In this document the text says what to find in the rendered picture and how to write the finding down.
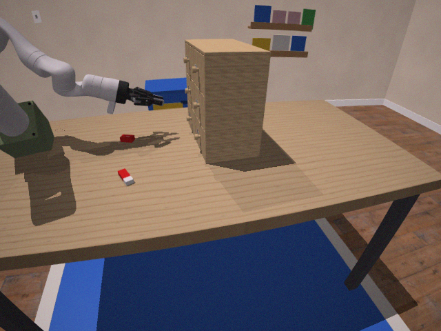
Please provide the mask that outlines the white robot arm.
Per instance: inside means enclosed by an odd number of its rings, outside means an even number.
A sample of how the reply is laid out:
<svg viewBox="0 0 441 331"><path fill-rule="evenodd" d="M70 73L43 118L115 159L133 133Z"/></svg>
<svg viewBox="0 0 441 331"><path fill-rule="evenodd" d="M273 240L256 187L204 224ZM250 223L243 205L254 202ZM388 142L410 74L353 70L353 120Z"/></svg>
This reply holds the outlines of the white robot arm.
<svg viewBox="0 0 441 331"><path fill-rule="evenodd" d="M64 97L89 96L104 99L109 101L107 113L113 114L119 80L87 74L83 81L76 82L75 71L70 64L50 58L0 17L0 54L9 39L24 66L40 77L52 76L52 87L57 94ZM28 126L28 115L0 85L0 132L14 137L25 132Z"/></svg>

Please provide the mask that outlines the wooden chest of drawers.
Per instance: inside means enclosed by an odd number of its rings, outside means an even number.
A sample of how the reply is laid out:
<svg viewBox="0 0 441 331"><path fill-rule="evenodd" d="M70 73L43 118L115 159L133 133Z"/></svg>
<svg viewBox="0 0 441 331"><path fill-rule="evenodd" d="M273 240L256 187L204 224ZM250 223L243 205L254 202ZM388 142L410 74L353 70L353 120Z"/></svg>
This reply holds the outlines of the wooden chest of drawers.
<svg viewBox="0 0 441 331"><path fill-rule="evenodd" d="M271 52L235 39L187 39L204 54L205 162L258 157Z"/></svg>

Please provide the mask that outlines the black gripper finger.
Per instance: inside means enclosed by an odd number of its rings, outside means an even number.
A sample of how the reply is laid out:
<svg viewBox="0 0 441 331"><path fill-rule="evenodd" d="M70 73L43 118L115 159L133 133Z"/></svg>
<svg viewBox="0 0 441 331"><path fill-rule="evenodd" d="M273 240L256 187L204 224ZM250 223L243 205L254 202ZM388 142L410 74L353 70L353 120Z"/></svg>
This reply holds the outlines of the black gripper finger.
<svg viewBox="0 0 441 331"><path fill-rule="evenodd" d="M134 88L134 90L138 90L139 92L146 93L147 96L149 96L149 97L153 97L153 98L157 98L157 99L163 99L163 97L155 95L155 94L152 94L150 91L144 90L142 88L136 87L136 88Z"/></svg>
<svg viewBox="0 0 441 331"><path fill-rule="evenodd" d="M151 106L152 104L158 105L158 106L163 106L163 104L164 104L164 100L162 100L162 99L149 97L149 96L147 96L147 94L139 92L137 90L134 90L134 93L144 96L144 97L131 97L131 99L134 102L134 105L136 105L136 106Z"/></svg>

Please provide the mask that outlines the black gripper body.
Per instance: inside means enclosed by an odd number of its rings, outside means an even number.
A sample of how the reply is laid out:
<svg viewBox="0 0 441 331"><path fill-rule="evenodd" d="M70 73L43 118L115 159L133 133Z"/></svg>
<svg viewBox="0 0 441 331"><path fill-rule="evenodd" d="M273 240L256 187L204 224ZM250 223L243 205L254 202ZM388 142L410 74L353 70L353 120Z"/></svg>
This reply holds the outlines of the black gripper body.
<svg viewBox="0 0 441 331"><path fill-rule="evenodd" d="M143 95L135 94L134 89L129 88L128 82L119 80L115 102L125 104L126 100L133 101L131 97L143 97Z"/></svg>

